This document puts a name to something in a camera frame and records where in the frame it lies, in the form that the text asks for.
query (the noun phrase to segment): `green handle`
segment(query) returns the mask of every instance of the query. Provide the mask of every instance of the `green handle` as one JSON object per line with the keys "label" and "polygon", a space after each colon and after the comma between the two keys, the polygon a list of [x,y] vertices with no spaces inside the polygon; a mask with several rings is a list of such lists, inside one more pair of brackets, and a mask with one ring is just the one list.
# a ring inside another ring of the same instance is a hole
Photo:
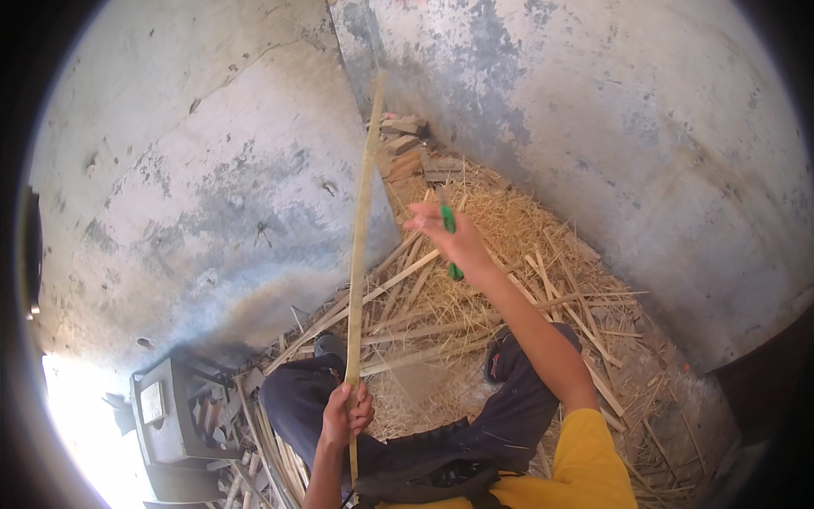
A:
{"label": "green handle", "polygon": [[[449,233],[455,233],[455,216],[448,205],[441,205],[441,219],[444,223],[444,229]],[[449,263],[449,277],[453,281],[463,280],[463,272],[452,262]]]}

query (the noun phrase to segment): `dark blue pants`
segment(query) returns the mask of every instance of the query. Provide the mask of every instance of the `dark blue pants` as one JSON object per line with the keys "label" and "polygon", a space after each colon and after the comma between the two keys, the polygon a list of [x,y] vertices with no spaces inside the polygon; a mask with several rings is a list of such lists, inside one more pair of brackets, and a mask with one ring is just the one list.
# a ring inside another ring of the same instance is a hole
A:
{"label": "dark blue pants", "polygon": [[[573,330],[554,326],[581,350]],[[517,340],[509,334],[501,346],[495,375],[503,387],[493,394],[470,427],[450,436],[431,450],[413,450],[409,457],[366,433],[357,439],[359,475],[408,467],[455,451],[482,451],[483,459],[498,468],[525,472],[537,443],[551,424],[559,401],[534,371]],[[260,388],[260,401],[272,428],[308,464],[313,466],[322,433],[322,412],[330,393],[344,376],[344,365],[334,354],[288,362],[269,375]],[[349,472],[345,450],[344,477]]]}

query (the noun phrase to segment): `hand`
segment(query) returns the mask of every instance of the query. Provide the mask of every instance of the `hand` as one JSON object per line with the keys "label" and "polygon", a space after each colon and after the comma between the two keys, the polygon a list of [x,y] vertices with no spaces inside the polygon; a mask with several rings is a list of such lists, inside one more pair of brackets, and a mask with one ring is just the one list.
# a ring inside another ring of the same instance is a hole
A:
{"label": "hand", "polygon": [[405,222],[405,229],[420,230],[428,235],[441,256],[455,263],[470,283],[476,283],[478,276],[495,269],[475,225],[465,214],[453,211],[455,233],[451,234],[444,229],[441,207],[438,204],[411,204],[409,210],[415,217]]}
{"label": "hand", "polygon": [[322,435],[320,441],[326,445],[339,445],[345,447],[350,440],[350,434],[357,437],[367,428],[373,420],[373,398],[367,392],[364,380],[359,381],[357,391],[357,406],[350,411],[346,404],[351,395],[351,384],[343,382],[330,394],[325,411],[322,412]]}

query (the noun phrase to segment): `yellow sleeve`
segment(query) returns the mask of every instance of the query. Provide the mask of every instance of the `yellow sleeve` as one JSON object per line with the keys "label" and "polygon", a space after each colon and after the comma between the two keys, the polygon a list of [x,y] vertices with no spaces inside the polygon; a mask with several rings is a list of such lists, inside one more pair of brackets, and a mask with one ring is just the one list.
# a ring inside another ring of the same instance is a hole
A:
{"label": "yellow sleeve", "polygon": [[637,506],[628,472],[596,410],[575,410],[562,421],[551,478],[586,501],[602,501],[602,507]]}

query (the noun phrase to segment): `person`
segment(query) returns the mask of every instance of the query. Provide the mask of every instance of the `person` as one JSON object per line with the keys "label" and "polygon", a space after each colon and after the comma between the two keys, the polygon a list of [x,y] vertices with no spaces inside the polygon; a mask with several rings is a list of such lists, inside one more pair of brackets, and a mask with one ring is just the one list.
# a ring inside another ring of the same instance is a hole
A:
{"label": "person", "polygon": [[[321,333],[313,358],[280,366],[260,388],[272,427],[311,471],[304,509],[343,504],[343,492],[350,491],[350,433],[357,437],[363,507],[636,507],[575,333],[547,322],[529,304],[492,262],[466,215],[456,213],[457,229],[450,234],[438,204],[409,208],[415,217],[405,228],[429,236],[508,326],[496,335],[485,362],[487,379],[503,385],[471,425],[458,422],[381,442],[364,433],[374,416],[364,382],[357,405],[346,411],[351,388],[343,382],[342,341]],[[560,403],[551,479],[524,475]]]}

